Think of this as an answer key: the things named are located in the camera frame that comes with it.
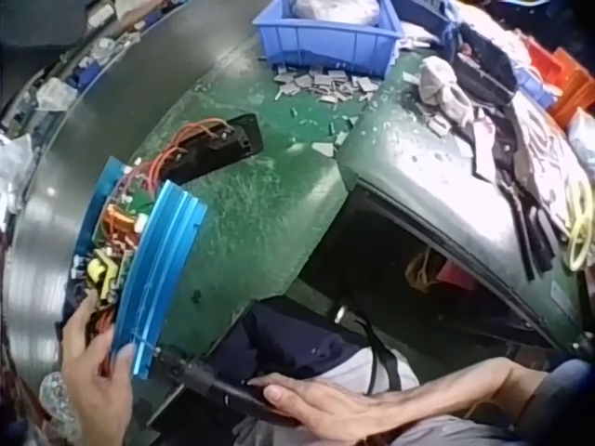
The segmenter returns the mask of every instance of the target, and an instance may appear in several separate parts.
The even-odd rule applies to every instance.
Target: orange wire
[[[169,142],[169,144],[165,147],[165,149],[159,154],[157,155],[157,157],[155,157],[155,159],[152,162],[151,168],[149,170],[149,184],[150,184],[150,189],[151,189],[151,193],[152,196],[154,197],[154,194],[157,192],[157,183],[159,181],[159,174],[161,169],[163,168],[163,165],[165,164],[165,160],[167,159],[167,156],[169,156],[170,154],[173,153],[174,150],[178,150],[178,145],[181,141],[183,141],[186,138],[189,138],[190,136],[196,136],[199,135],[200,133],[207,133],[210,137],[212,138],[217,138],[217,134],[211,132],[208,129],[208,124],[223,124],[226,127],[230,127],[230,125],[228,124],[227,121],[225,121],[224,119],[220,119],[220,118],[206,118],[202,121],[198,121],[196,123],[188,123],[183,125],[178,132],[176,132],[176,135],[174,135],[174,137],[172,138],[172,140]]]

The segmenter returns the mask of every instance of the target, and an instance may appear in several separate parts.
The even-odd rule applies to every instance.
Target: blue plastic bin
[[[272,64],[321,66],[384,78],[404,33],[390,0],[379,3],[376,27],[295,19],[289,0],[273,0],[253,24]]]

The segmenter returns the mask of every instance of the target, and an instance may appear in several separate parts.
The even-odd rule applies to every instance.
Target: plastic bag
[[[20,209],[22,191],[33,172],[31,137],[24,135],[6,145],[0,142],[0,194],[6,195],[8,210]]]
[[[80,441],[81,425],[68,399],[61,372],[47,375],[39,387],[39,402],[52,416],[51,428],[72,443]]]
[[[291,9],[299,19],[363,26],[376,26],[380,17],[377,0],[292,0]]]
[[[588,179],[595,183],[595,118],[578,109],[568,125],[568,142],[570,142],[578,161],[587,171]]]
[[[76,100],[78,91],[57,77],[50,77],[37,90],[37,110],[40,112],[66,112]]]

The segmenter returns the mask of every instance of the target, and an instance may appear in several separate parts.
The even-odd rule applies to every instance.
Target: blue heat sink
[[[120,297],[112,352],[132,342],[132,374],[146,379],[165,315],[206,214],[206,205],[174,183],[161,188]]]

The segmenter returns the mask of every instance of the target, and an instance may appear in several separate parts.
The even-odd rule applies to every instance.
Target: workbench surface
[[[261,154],[187,185],[209,210],[162,342],[206,354],[251,299],[283,293],[356,182],[429,228],[448,246],[444,252],[533,316],[551,341],[564,348],[576,341],[575,278],[557,262],[541,280],[527,282],[508,203],[471,175],[472,160],[454,137],[440,139],[428,130],[415,106],[415,87],[403,81],[403,72],[417,72],[420,55],[401,56],[365,107],[338,152],[341,173],[311,143],[334,139],[331,122],[337,132],[347,131],[344,116],[357,115],[363,104],[351,100],[333,110],[306,92],[275,101],[274,73],[258,55],[255,39],[233,51],[137,152],[155,154],[189,121],[243,112],[258,115],[265,142]]]
[[[337,163],[311,143],[332,142],[331,122],[336,132],[348,130],[342,115],[357,115],[363,104],[353,100],[333,111],[306,92],[275,101],[274,72],[259,55],[256,38],[233,51],[172,108],[135,155],[155,154],[189,121],[258,115],[261,154],[186,185],[208,211],[162,341],[196,354],[206,353],[251,299],[285,292],[347,198]]]

